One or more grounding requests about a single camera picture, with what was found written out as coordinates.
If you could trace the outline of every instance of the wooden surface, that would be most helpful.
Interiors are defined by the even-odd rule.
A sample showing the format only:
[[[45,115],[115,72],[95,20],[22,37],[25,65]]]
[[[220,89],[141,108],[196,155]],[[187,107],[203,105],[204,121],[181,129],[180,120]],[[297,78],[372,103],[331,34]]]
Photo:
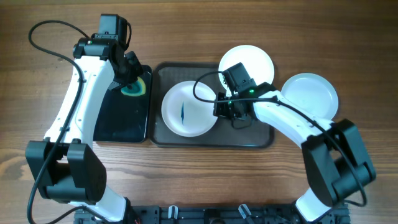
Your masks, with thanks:
[[[274,84],[313,72],[336,88],[335,120],[356,123],[377,171],[369,205],[351,208],[353,223],[398,219],[398,5],[396,1],[263,1],[218,3],[2,6],[0,8],[0,223],[26,223],[33,178],[29,140],[41,140],[62,104],[72,66],[27,41],[46,19],[97,31],[101,13],[132,25],[130,50],[152,68],[168,61],[219,62],[230,48],[251,44],[274,62]],[[72,56],[79,33],[61,25],[35,31],[42,46]],[[263,151],[161,149],[95,144],[108,184],[133,205],[290,203],[308,188],[302,153],[281,133]],[[358,195],[351,197],[360,200]],[[42,200],[39,223],[69,209]],[[70,223],[71,217],[64,222]]]

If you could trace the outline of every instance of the green sponge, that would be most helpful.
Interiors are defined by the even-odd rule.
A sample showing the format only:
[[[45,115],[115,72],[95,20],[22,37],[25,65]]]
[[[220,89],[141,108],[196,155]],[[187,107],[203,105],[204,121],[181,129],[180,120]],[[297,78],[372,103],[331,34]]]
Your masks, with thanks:
[[[132,83],[130,88],[125,86],[121,91],[122,94],[126,96],[142,96],[146,92],[145,82],[142,78],[138,77],[138,80],[135,83]]]

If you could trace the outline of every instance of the black wire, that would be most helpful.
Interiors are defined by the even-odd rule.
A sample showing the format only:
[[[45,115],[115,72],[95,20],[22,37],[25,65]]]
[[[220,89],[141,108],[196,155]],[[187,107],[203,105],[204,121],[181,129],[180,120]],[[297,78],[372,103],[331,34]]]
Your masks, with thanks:
[[[355,206],[358,206],[358,207],[365,207],[366,206],[366,204],[368,203],[368,198],[366,196],[366,193],[365,193],[365,190],[364,190],[364,188],[362,186],[362,183],[359,181],[359,177],[358,177],[356,171],[354,170],[354,167],[353,167],[352,163],[349,161],[347,155],[339,147],[337,142],[316,121],[312,120],[307,115],[303,114],[300,110],[294,108],[293,106],[290,106],[290,105],[288,105],[286,103],[283,103],[283,102],[281,102],[279,100],[276,100],[274,98],[242,98],[242,99],[230,99],[230,100],[205,100],[205,99],[199,98],[196,95],[196,93],[195,93],[195,88],[196,88],[198,82],[202,78],[205,78],[208,75],[212,75],[212,74],[216,74],[216,73],[222,73],[222,72],[221,71],[208,72],[208,73],[202,75],[201,77],[199,77],[196,80],[195,84],[193,85],[193,96],[197,100],[200,100],[200,101],[206,102],[206,103],[229,103],[229,102],[234,102],[234,101],[271,102],[271,103],[276,103],[278,105],[282,105],[282,106],[294,111],[295,113],[297,113],[298,115],[300,115],[301,117],[306,119],[310,124],[314,125],[314,127],[318,128],[322,132],[322,134],[327,138],[327,140],[332,144],[332,146],[341,154],[343,159],[346,161],[348,169],[353,174],[354,180],[355,180],[356,184],[359,187],[359,191],[361,192],[363,202],[362,203],[358,203],[358,202],[354,202],[354,201],[351,201],[351,200],[344,200],[344,202],[352,204],[352,205],[355,205]]]
[[[71,63],[76,68],[77,72],[79,73],[79,86],[78,86],[78,89],[77,89],[76,97],[73,100],[72,106],[70,107],[70,111],[68,112],[68,115],[67,115],[67,117],[65,119],[65,122],[64,122],[64,124],[63,124],[63,126],[61,128],[60,135],[58,136],[58,138],[55,141],[53,147],[51,148],[49,154],[47,155],[47,158],[44,160],[43,166],[40,169],[39,174],[36,177],[36,180],[35,180],[35,182],[33,184],[33,187],[32,187],[32,191],[30,193],[29,201],[28,201],[28,204],[27,204],[27,219],[28,219],[29,223],[31,223],[31,224],[35,224],[35,221],[33,220],[33,216],[32,216],[32,207],[33,207],[33,201],[34,201],[34,198],[35,198],[36,190],[37,190],[37,188],[38,188],[38,186],[40,184],[40,181],[42,180],[44,171],[47,169],[47,166],[49,165],[49,163],[53,161],[55,153],[57,152],[56,148],[60,144],[60,141],[63,138],[63,135],[65,134],[65,131],[67,130],[67,128],[69,126],[69,122],[70,122],[70,120],[72,118],[73,112],[76,109],[76,105],[78,103],[78,100],[79,100],[80,95],[81,95],[81,91],[83,89],[83,80],[84,80],[84,76],[83,76],[83,72],[82,72],[81,68],[72,59],[70,59],[70,58],[68,58],[68,57],[66,57],[66,56],[64,56],[62,54],[53,52],[51,50],[44,49],[44,48],[38,46],[37,44],[35,44],[33,42],[33,40],[32,40],[33,31],[36,28],[38,28],[39,26],[41,26],[43,24],[49,24],[49,23],[59,23],[59,24],[66,25],[68,27],[74,28],[75,30],[77,30],[78,32],[83,34],[85,37],[89,38],[87,36],[87,34],[85,34],[82,30],[80,30],[79,28],[75,27],[74,25],[71,25],[71,24],[69,24],[67,22],[55,21],[55,20],[42,21],[42,22],[34,25],[30,29],[29,34],[28,34],[29,42],[30,42],[30,44],[32,44],[33,47],[35,47],[36,49],[41,50],[41,51],[43,51],[43,52],[45,52],[47,54],[54,55],[54,56],[57,56],[57,57],[60,57],[60,58],[62,58],[64,60],[66,60],[67,62]],[[98,218],[102,219],[104,222],[108,222],[101,215],[96,214],[95,212],[91,211],[90,209],[88,209],[88,208],[86,208],[84,206],[80,206],[80,207],[75,207],[75,208],[65,212],[63,215],[61,215],[58,218],[56,218],[55,220],[49,222],[49,224],[53,224],[53,223],[59,222],[61,219],[65,218],[67,215],[71,214],[72,212],[74,212],[74,211],[76,211],[78,209],[86,210],[87,212],[91,213],[92,215],[97,216]]]
[[[129,27],[130,34],[129,34],[129,40],[127,41],[127,44],[126,44],[126,49],[124,49],[124,50],[127,50],[129,48],[130,40],[131,40],[131,24],[128,22],[127,26]]]

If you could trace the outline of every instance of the black cable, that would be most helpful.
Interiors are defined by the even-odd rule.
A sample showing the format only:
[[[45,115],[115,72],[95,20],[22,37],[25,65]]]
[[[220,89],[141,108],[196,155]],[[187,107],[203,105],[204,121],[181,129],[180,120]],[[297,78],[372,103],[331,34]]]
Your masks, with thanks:
[[[127,26],[129,27],[130,34],[129,34],[129,40],[127,41],[127,44],[126,44],[126,49],[124,49],[124,50],[127,50],[129,48],[130,40],[131,40],[131,24],[128,22]]]
[[[205,100],[202,98],[199,98],[196,93],[195,93],[195,88],[198,84],[198,82],[202,79],[205,78],[208,75],[211,74],[216,74],[216,73],[222,73],[221,71],[213,71],[213,72],[208,72],[204,75],[202,75],[201,77],[199,77],[195,84],[193,85],[193,96],[197,99],[200,100],[202,102],[206,102],[206,103],[229,103],[229,102],[234,102],[234,101],[251,101],[251,102],[271,102],[271,103],[276,103],[278,105],[282,105],[292,111],[294,111],[295,113],[297,113],[298,115],[300,115],[301,117],[303,117],[304,119],[306,119],[310,124],[314,125],[314,127],[318,128],[322,134],[327,138],[327,140],[332,144],[332,146],[341,154],[341,156],[343,157],[343,159],[346,161],[348,169],[350,170],[350,172],[352,173],[354,180],[356,182],[356,184],[359,187],[359,191],[361,192],[362,195],[362,203],[358,203],[358,202],[354,202],[351,200],[344,200],[344,202],[358,206],[358,207],[365,207],[366,204],[368,203],[368,198],[366,196],[365,190],[362,186],[362,183],[359,181],[359,177],[357,175],[357,173],[354,170],[354,167],[352,165],[352,163],[349,161],[347,155],[344,153],[344,151],[339,147],[339,145],[337,144],[337,142],[329,135],[329,133],[326,132],[325,129],[323,129],[316,121],[312,120],[311,118],[309,118],[307,115],[303,114],[300,110],[294,108],[293,106],[290,106],[286,103],[283,103],[279,100],[276,100],[274,98],[242,98],[242,99],[230,99],[230,100]]]
[[[67,115],[67,117],[65,119],[65,122],[64,122],[64,124],[63,124],[63,126],[61,128],[60,135],[58,136],[58,138],[55,141],[53,147],[51,148],[49,154],[47,155],[47,158],[44,160],[43,166],[40,169],[39,174],[36,177],[36,180],[35,180],[35,182],[33,184],[33,187],[32,187],[32,191],[30,193],[29,201],[28,201],[28,204],[27,204],[27,219],[28,219],[29,223],[31,223],[31,224],[35,224],[35,221],[33,220],[33,216],[32,216],[32,207],[33,207],[33,201],[34,201],[34,198],[35,198],[36,190],[37,190],[37,188],[38,188],[38,186],[40,184],[40,181],[42,180],[44,171],[47,169],[47,166],[49,165],[49,163],[53,161],[55,153],[57,152],[56,148],[60,144],[60,141],[63,138],[63,135],[65,134],[65,132],[66,132],[68,126],[69,126],[69,122],[70,122],[70,120],[72,118],[73,112],[76,109],[76,105],[78,103],[78,100],[79,100],[80,95],[81,95],[81,91],[83,89],[83,80],[84,80],[84,76],[83,76],[83,72],[82,72],[81,68],[72,59],[70,59],[70,58],[68,58],[68,57],[66,57],[66,56],[64,56],[62,54],[53,52],[51,50],[44,49],[44,48],[38,46],[37,44],[35,44],[33,42],[33,40],[32,40],[33,31],[36,28],[38,28],[39,26],[41,26],[43,24],[49,24],[49,23],[59,23],[59,24],[66,25],[68,27],[74,28],[75,30],[77,30],[78,32],[83,34],[85,37],[89,38],[87,36],[87,34],[85,34],[82,30],[80,30],[79,28],[75,27],[74,25],[71,25],[71,24],[69,24],[67,22],[55,21],[55,20],[42,21],[42,22],[34,25],[30,29],[29,34],[28,34],[29,42],[30,42],[30,44],[32,44],[33,47],[35,47],[36,49],[41,50],[41,51],[43,51],[43,52],[45,52],[47,54],[54,55],[54,56],[57,56],[57,57],[60,57],[60,58],[62,58],[64,60],[66,60],[67,62],[71,63],[76,68],[77,72],[79,73],[79,86],[78,86],[78,89],[77,89],[76,97],[73,100],[73,103],[72,103],[72,106],[70,108],[70,111],[68,112],[68,115]],[[74,212],[74,211],[76,211],[78,209],[86,210],[87,212],[91,213],[92,215],[97,216],[98,218],[102,219],[104,222],[107,222],[107,220],[104,217],[102,217],[101,215],[98,215],[95,212],[91,211],[90,209],[88,209],[88,208],[86,208],[84,206],[81,206],[81,207],[75,207],[75,208],[65,212],[63,215],[61,215],[58,218],[56,218],[55,220],[49,222],[49,224],[53,224],[53,223],[59,222],[61,219],[65,218],[67,215],[71,214],[72,212]]]

